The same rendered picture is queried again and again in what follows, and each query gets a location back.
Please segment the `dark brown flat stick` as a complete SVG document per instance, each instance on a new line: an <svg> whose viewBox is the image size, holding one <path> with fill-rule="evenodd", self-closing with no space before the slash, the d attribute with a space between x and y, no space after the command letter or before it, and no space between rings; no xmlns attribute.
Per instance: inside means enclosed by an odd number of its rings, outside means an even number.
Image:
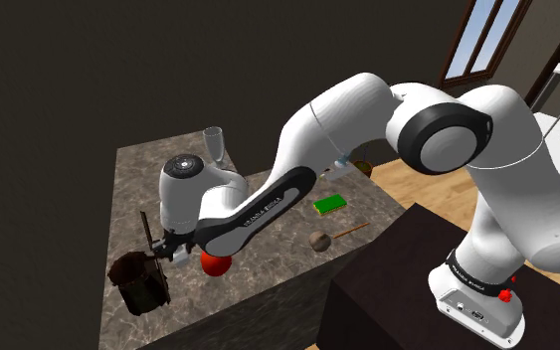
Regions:
<svg viewBox="0 0 560 350"><path fill-rule="evenodd" d="M166 276L164 275L164 272L163 272L161 263L159 261L159 258L154 254L153 240L152 240L152 235L151 235L151 232L150 232L147 216L146 216L146 213L143 212L143 211L139 211L139 214L140 214L141 222L142 222L142 225L143 225L144 234L145 234L145 237L147 239L147 244L148 244L149 250L150 250L151 253L153 253L152 257L153 257L156 269L158 271L158 280L160 281L160 283L163 287L163 291L164 291L164 295L165 295L165 303L169 305L169 303L171 302L171 296L170 296L170 293L169 293L169 288L168 288L168 284L167 284L167 281L166 281Z"/></svg>

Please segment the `dark brown round container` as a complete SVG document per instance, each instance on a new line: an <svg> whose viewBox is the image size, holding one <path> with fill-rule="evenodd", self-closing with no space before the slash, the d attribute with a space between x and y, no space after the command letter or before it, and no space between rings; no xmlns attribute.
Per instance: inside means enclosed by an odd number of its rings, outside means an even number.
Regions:
<svg viewBox="0 0 560 350"><path fill-rule="evenodd" d="M118 288L128 311L135 316L171 301L161 264L145 252L129 252L116 259L107 277Z"/></svg>

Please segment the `red ball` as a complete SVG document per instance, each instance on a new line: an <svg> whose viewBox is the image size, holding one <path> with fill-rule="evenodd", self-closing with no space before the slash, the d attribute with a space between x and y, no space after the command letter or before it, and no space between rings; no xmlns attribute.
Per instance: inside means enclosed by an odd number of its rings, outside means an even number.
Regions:
<svg viewBox="0 0 560 350"><path fill-rule="evenodd" d="M231 257L214 257L202 252L200 265L202 270L210 276L221 276L226 273L232 265Z"/></svg>

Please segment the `clear wine glass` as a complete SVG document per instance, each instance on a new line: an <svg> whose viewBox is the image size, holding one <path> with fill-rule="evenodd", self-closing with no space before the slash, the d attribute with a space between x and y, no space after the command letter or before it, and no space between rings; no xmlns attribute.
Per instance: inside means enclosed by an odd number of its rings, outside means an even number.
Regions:
<svg viewBox="0 0 560 350"><path fill-rule="evenodd" d="M210 126L203 130L207 151L217 168L223 167L225 156L225 140L223 129L219 126Z"/></svg>

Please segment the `wooden spoon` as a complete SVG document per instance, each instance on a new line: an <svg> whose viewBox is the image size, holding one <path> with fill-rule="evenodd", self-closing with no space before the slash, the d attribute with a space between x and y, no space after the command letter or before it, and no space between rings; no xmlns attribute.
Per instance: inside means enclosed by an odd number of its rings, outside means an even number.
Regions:
<svg viewBox="0 0 560 350"><path fill-rule="evenodd" d="M346 235L348 235L352 232L355 232L355 231L360 230L360 229L362 229L364 227L367 227L367 226L369 226L369 223L363 223L363 224L358 225L354 228L351 228L349 230L346 230L344 232L341 232L341 233L338 233L338 234L335 234L335 235L332 235L332 236L330 236L329 234L324 233L322 231L316 231L316 232L313 232L312 234L309 235L308 242L309 242L310 247L315 252L322 253L322 252L325 252L326 250L329 249L329 247L332 245L333 240L339 239L343 236L346 236Z"/></svg>

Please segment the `green and yellow sponge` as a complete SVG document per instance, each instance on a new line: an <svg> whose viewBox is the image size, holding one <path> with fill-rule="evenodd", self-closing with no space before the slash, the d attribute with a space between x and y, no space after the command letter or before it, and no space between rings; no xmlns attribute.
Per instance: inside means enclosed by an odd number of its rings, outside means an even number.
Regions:
<svg viewBox="0 0 560 350"><path fill-rule="evenodd" d="M346 200L340 194L334 194L324 199L317 200L312 203L314 210L324 216L347 205Z"/></svg>

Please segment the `small white and blue bottle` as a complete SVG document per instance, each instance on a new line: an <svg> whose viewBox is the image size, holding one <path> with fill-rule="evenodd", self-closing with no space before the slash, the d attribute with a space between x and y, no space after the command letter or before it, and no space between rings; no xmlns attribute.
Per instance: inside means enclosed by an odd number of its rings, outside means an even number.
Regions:
<svg viewBox="0 0 560 350"><path fill-rule="evenodd" d="M320 178L328 181L334 181L355 170L356 167L350 162L350 156L343 155L326 168L320 175Z"/></svg>

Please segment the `brown plant pot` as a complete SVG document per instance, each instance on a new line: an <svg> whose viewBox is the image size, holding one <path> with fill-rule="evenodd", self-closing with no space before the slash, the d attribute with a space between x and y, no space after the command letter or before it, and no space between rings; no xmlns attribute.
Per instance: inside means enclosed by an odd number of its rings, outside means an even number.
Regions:
<svg viewBox="0 0 560 350"><path fill-rule="evenodd" d="M373 165L367 160L368 145L363 147L360 157L356 157L353 165L368 178L371 177Z"/></svg>

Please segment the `dark robot stand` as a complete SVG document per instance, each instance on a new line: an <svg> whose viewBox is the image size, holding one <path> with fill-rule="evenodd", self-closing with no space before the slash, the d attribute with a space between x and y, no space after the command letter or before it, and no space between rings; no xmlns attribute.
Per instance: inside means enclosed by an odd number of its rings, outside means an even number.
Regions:
<svg viewBox="0 0 560 350"><path fill-rule="evenodd" d="M498 350L436 307L428 274L465 237L415 204L331 281L319 350ZM512 350L560 350L560 284L524 266L515 289L526 329Z"/></svg>

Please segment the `brown framed window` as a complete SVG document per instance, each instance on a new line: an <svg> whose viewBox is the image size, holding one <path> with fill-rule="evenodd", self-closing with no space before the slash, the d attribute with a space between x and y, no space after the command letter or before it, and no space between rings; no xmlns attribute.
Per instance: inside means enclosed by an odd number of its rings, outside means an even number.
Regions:
<svg viewBox="0 0 560 350"><path fill-rule="evenodd" d="M468 0L440 87L453 88L493 77L532 0Z"/></svg>

